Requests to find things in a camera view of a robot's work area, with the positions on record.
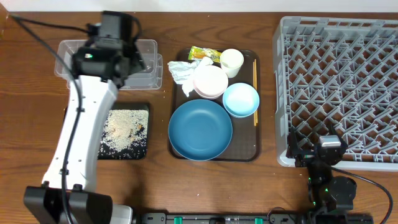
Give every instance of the small blue bowl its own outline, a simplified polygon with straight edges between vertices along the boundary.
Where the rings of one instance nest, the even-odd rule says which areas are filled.
[[[260,96],[251,85],[236,83],[225,90],[223,105],[225,110],[235,118],[245,118],[258,109]]]

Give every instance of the crumpled tissue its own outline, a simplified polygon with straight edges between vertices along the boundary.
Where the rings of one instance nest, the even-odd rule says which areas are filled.
[[[182,85],[182,91],[187,97],[193,90],[193,73],[195,69],[201,66],[212,65],[213,61],[209,57],[204,57],[202,60],[189,62],[169,62],[169,71],[171,72],[176,84]]]

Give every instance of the cup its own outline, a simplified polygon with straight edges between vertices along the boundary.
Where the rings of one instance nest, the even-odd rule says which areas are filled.
[[[220,64],[228,78],[233,78],[242,67],[243,54],[236,49],[225,50],[220,56]]]

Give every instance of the plate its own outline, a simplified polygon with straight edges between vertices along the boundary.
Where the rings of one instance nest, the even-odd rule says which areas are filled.
[[[210,100],[192,100],[177,108],[169,123],[174,149],[187,159],[205,161],[219,156],[232,138],[228,113]]]

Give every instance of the gray dish rack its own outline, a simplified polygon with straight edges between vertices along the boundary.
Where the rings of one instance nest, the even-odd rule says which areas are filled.
[[[336,167],[398,170],[398,21],[284,17],[273,54],[279,164],[292,126],[311,149],[332,123],[349,145]]]

